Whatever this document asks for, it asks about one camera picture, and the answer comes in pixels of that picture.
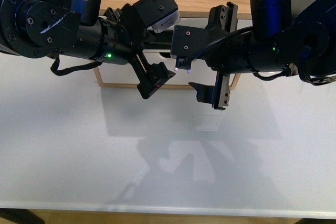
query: wooden frame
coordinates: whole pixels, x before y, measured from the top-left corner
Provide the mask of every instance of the wooden frame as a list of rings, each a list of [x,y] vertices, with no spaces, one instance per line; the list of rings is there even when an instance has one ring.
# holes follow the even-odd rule
[[[103,15],[105,10],[101,10],[100,14]],[[181,17],[184,18],[208,18],[209,13],[206,12],[181,12]],[[251,14],[238,13],[238,19],[251,19]],[[127,83],[105,83],[101,77],[99,67],[94,68],[94,74],[96,75],[98,85],[104,88],[137,88],[137,84],[127,84]],[[233,78],[231,85],[229,86],[231,90],[237,87],[240,78],[240,73],[236,74]],[[193,89],[190,85],[178,85],[178,84],[166,84],[162,86],[162,89]]]

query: black cable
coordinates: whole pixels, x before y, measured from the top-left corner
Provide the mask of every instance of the black cable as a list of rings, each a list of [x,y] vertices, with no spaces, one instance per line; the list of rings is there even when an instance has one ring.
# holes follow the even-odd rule
[[[260,80],[262,81],[273,81],[279,77],[282,77],[282,76],[287,76],[287,72],[286,71],[282,71],[280,73],[277,73],[273,76],[261,76],[259,73],[253,73],[253,75],[257,78],[259,78]]]
[[[59,63],[60,63],[60,60],[59,60],[59,57],[57,57],[55,62],[52,64],[52,66],[50,68],[51,71],[57,76],[66,76],[67,74],[70,74],[70,73],[75,72],[75,71],[89,70],[89,69],[93,69],[93,68],[96,68],[96,67],[102,65],[102,62],[95,61],[95,62],[91,62],[89,64],[85,64],[85,65],[81,65],[81,66],[75,66],[75,67],[71,67],[71,68],[58,70]]]
[[[252,31],[253,27],[250,26],[250,27],[245,27],[243,29],[239,29],[239,30],[236,30],[232,33],[229,33],[229,34],[226,34],[226,35],[223,35],[221,37],[219,37],[218,39],[212,41],[210,44],[208,44],[206,47],[202,48],[201,50],[197,51],[194,55],[184,59],[181,64],[180,64],[180,67],[183,67],[185,65],[188,65],[190,62],[192,62],[193,60],[197,59],[199,56],[201,56],[202,54],[206,53],[207,51],[209,51],[212,47],[216,46],[217,44],[219,44],[220,42],[223,42],[227,39],[230,39],[232,37],[235,37],[239,34],[243,34],[243,33],[246,33],[247,31]]]
[[[299,66],[298,66],[298,70],[299,70],[299,77],[301,79],[301,81],[310,83],[314,86],[321,86],[321,85],[325,85],[325,84],[329,84],[332,82],[336,81],[336,77],[315,77],[315,78],[311,78],[309,74],[307,74],[307,70],[306,70],[306,63],[307,63],[307,59],[310,55],[312,51],[312,47],[309,45],[306,45],[304,50],[301,53],[300,56],[300,61],[299,61]]]

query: white panel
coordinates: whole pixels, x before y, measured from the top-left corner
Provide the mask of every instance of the white panel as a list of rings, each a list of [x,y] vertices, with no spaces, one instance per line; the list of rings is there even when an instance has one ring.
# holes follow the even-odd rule
[[[0,56],[0,207],[336,218],[334,84],[244,74],[218,112],[51,64]]]

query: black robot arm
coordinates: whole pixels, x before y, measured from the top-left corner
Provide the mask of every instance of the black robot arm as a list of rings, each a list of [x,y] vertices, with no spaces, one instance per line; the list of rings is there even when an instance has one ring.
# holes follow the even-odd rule
[[[229,75],[253,73],[261,80],[298,74],[314,86],[336,80],[336,0],[250,0],[253,27],[236,30],[237,6],[212,8],[205,29],[175,26],[171,54],[176,69],[190,70],[203,59],[214,71],[214,86],[191,82],[197,100],[224,110]],[[263,77],[260,72],[280,72]]]
[[[175,74],[163,63],[148,64],[142,50],[155,40],[152,27],[162,32],[180,20],[174,0],[139,0],[122,9],[109,8],[99,17],[101,0],[2,0],[0,50],[28,58],[49,56],[52,71],[64,75],[89,69],[99,62],[130,63],[140,80],[144,99]],[[95,63],[58,70],[59,55],[89,59]]]

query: white tabletop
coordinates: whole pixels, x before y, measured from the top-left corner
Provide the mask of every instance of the white tabletop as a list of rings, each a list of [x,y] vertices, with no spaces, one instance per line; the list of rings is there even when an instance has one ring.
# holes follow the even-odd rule
[[[51,64],[0,57],[0,207],[336,218],[336,84],[245,74],[219,112]]]

